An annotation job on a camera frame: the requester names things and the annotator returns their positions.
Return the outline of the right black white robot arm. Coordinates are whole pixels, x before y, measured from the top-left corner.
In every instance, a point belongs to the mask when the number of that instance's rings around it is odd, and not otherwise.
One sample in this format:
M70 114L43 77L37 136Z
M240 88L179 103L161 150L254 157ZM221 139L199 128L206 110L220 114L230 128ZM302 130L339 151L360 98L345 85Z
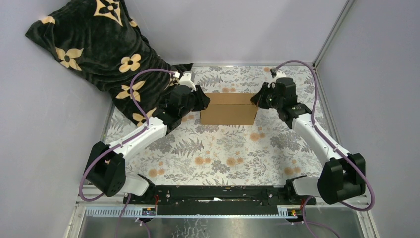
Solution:
M298 134L322 164L319 176L300 176L287 180L284 198L297 204L303 197L320 197L335 204L363 195L366 182L364 157L352 154L335 142L319 125L312 111L298 102L296 85L291 78L263 83L250 101L261 109L275 109L281 121Z

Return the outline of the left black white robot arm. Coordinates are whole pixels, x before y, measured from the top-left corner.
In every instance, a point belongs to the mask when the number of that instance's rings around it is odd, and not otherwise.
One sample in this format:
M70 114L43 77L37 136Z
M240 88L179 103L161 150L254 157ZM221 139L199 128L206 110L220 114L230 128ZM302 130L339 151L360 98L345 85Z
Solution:
M130 175L126 164L153 142L174 131L189 112L206 109L210 98L200 85L192 88L177 85L157 110L142 125L125 137L110 144L97 142L91 149L82 181L94 185L101 195L112 197L119 192L133 194L139 202L152 201L152 182L142 175Z

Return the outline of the brown cardboard box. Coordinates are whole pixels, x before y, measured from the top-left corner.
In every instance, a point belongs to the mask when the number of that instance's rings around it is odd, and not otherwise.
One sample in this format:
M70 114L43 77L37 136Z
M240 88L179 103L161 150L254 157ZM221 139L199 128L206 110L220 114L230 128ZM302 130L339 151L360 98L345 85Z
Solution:
M200 111L202 125L253 125L258 111L252 93L207 93L206 109Z

